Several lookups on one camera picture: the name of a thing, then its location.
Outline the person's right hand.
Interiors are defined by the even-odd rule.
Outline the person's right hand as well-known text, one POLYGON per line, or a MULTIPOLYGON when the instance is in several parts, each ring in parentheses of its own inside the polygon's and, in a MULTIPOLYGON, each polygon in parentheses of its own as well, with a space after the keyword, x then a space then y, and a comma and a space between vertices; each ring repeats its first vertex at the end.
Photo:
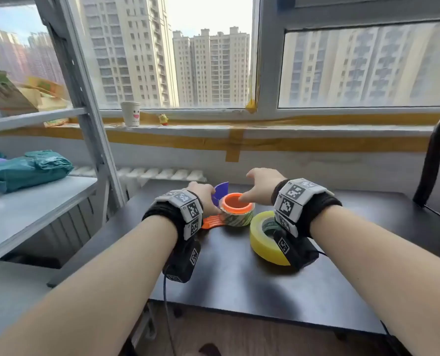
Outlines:
POLYGON ((273 196, 278 185, 284 185, 287 178, 279 171, 272 168, 253 168, 247 173, 247 178, 254 181, 251 190, 244 193, 253 193, 257 196, 257 202, 261 205, 273 205, 276 197, 273 196))

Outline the person's left hand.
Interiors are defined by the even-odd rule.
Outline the person's left hand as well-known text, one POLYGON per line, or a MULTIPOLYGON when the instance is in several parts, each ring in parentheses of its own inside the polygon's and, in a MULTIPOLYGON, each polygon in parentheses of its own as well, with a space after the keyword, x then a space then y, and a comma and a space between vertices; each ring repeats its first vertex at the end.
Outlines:
POLYGON ((210 184, 202 184, 192 181, 187 186, 187 190, 195 194, 202 205, 202 216, 206 218, 206 201, 212 201, 211 196, 215 192, 214 187, 210 184))

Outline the orange tape dispenser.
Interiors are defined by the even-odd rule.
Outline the orange tape dispenser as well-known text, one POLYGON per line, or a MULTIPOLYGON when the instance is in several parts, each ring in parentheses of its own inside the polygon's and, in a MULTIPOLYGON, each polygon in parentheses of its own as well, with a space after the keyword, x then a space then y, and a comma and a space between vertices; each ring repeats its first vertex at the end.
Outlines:
MULTIPOLYGON (((241 193, 227 194, 225 197, 222 198, 219 208, 223 207, 223 209, 226 211, 235 214, 240 214, 252 209, 253 206, 255 207, 255 203, 241 203, 239 201, 240 195, 241 193)), ((203 225, 201 228, 205 230, 209 230, 220 226, 226 226, 226 225, 222 223, 222 221, 220 220, 220 216, 218 215, 218 216, 206 217, 203 220, 203 225)))

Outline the patterned tape roll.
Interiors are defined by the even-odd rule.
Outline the patterned tape roll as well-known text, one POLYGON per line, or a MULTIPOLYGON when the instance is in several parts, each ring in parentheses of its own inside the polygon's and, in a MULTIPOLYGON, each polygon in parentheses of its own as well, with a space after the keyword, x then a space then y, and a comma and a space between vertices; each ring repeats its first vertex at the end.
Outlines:
POLYGON ((221 210, 220 220, 226 226, 232 226, 232 227, 249 226, 254 216, 254 209, 255 207, 253 206, 252 209, 246 212, 235 214, 224 210, 223 207, 220 207, 221 210))

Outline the person's left forearm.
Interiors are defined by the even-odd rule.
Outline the person's left forearm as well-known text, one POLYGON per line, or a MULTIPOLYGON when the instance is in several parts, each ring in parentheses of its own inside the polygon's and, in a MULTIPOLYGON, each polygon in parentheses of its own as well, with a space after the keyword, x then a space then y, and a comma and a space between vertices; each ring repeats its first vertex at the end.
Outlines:
POLYGON ((177 241, 146 218, 52 289, 0 336, 0 356, 118 356, 177 241))

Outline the person's right forearm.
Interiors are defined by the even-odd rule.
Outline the person's right forearm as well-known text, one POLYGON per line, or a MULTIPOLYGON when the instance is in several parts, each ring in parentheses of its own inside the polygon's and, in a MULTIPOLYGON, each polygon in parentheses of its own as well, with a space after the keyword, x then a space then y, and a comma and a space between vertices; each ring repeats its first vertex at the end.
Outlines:
POLYGON ((440 356, 439 257, 338 205, 310 233, 411 354, 440 356))

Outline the purple plastic piece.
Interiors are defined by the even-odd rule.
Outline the purple plastic piece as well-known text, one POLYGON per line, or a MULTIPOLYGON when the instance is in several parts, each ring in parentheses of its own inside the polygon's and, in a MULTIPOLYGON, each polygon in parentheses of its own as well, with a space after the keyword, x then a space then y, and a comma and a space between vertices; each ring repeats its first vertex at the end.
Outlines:
POLYGON ((211 200, 216 207, 220 206, 223 197, 229 193, 229 182, 223 182, 214 187, 215 192, 211 196, 211 200))

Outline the left wrist tracker with markers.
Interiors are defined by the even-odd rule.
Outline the left wrist tracker with markers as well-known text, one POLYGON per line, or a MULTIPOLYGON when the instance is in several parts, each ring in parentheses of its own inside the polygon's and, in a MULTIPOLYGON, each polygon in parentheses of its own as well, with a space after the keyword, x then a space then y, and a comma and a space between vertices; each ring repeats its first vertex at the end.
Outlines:
POLYGON ((203 225, 201 201, 187 189, 172 190, 155 198, 143 220, 152 215, 169 219, 177 231, 176 245, 164 266, 164 276, 171 281, 188 282, 201 251, 197 239, 197 233, 203 225))

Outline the wrist tracker with markers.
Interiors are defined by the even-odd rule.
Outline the wrist tracker with markers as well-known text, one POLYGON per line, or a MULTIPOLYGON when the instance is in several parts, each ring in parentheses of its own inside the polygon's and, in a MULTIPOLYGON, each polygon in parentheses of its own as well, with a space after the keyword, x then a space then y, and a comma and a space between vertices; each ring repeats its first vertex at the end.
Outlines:
POLYGON ((203 225, 201 201, 187 189, 172 190, 155 198, 143 220, 152 215, 169 219, 177 231, 176 245, 164 266, 164 276, 171 281, 188 282, 201 251, 197 239, 197 233, 203 225))
POLYGON ((335 195, 323 186, 304 178, 280 181, 271 196, 274 219, 280 231, 273 239, 290 266, 301 270, 319 257, 312 245, 312 221, 333 205, 342 206, 335 195))

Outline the yellow tape roll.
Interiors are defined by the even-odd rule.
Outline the yellow tape roll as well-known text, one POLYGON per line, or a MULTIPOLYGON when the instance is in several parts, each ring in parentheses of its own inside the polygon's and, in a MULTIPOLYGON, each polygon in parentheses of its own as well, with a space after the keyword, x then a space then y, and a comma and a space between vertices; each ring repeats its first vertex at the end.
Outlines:
POLYGON ((289 261, 274 240, 274 234, 285 234, 284 230, 276 223, 273 211, 264 211, 255 215, 250 223, 250 246, 263 260, 279 265, 290 266, 289 261))

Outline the right wrist tracker with markers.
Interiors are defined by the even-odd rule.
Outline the right wrist tracker with markers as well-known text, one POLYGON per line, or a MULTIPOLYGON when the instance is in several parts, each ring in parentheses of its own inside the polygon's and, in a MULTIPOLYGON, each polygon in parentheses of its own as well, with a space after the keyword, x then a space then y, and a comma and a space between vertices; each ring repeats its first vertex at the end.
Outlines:
POLYGON ((323 186, 304 178, 280 181, 271 196, 274 219, 280 231, 273 239, 290 266, 301 270, 319 257, 312 245, 312 221, 333 205, 342 206, 335 195, 323 186))

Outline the white radiator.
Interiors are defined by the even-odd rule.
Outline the white radiator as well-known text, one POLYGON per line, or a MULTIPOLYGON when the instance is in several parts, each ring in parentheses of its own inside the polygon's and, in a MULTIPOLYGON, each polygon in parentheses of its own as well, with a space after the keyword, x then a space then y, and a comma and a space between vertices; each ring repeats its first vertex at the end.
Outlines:
POLYGON ((196 182, 207 180, 201 170, 122 167, 117 169, 116 173, 127 200, 131 199, 151 179, 196 182))

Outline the white paper cup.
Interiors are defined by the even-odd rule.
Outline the white paper cup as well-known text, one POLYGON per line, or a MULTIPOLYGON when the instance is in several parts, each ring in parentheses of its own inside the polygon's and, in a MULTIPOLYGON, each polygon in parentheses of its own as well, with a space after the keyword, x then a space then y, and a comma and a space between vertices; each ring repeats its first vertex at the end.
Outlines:
POLYGON ((138 127, 140 126, 140 112, 141 104, 134 101, 123 101, 120 103, 122 110, 122 117, 125 126, 138 127))

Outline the grey metal shelf rack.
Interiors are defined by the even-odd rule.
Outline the grey metal shelf rack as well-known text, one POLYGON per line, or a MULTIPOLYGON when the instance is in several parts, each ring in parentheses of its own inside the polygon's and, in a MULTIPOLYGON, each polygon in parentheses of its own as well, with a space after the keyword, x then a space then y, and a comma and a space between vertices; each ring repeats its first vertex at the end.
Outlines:
POLYGON ((95 178, 67 176, 45 185, 0 195, 0 258, 48 226, 84 199, 93 196, 93 223, 97 232, 110 213, 126 203, 88 75, 69 0, 0 0, 0 6, 34 1, 48 28, 61 64, 72 108, 25 112, 0 118, 0 131, 21 129, 60 118, 78 118, 91 157, 95 178))

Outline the green plastic package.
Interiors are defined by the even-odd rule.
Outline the green plastic package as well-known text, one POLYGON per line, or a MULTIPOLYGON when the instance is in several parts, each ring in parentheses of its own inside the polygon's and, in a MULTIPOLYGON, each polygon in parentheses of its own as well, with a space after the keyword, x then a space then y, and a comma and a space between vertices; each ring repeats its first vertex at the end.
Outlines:
POLYGON ((24 156, 0 160, 0 193, 9 194, 44 185, 68 176, 73 164, 52 150, 29 151, 24 156))

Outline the pile of cardboard boxes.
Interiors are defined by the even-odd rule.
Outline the pile of cardboard boxes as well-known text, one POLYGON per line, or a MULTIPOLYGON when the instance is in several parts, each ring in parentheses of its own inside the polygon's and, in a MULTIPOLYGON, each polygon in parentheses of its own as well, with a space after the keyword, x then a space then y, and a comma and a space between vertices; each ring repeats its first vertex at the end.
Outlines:
POLYGON ((28 76, 23 82, 12 81, 5 71, 0 71, 0 114, 3 117, 71 107, 65 86, 35 76, 28 76))

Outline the window frame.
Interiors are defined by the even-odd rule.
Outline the window frame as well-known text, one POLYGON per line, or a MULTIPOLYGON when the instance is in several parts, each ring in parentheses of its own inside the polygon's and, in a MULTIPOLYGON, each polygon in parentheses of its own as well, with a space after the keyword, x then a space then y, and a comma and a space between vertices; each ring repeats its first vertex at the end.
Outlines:
POLYGON ((144 116, 149 123, 161 113, 182 124, 199 122, 257 124, 270 122, 299 125, 398 125, 430 126, 440 117, 440 106, 279 109, 285 34, 440 21, 440 0, 259 0, 255 105, 240 110, 153 109, 144 116))

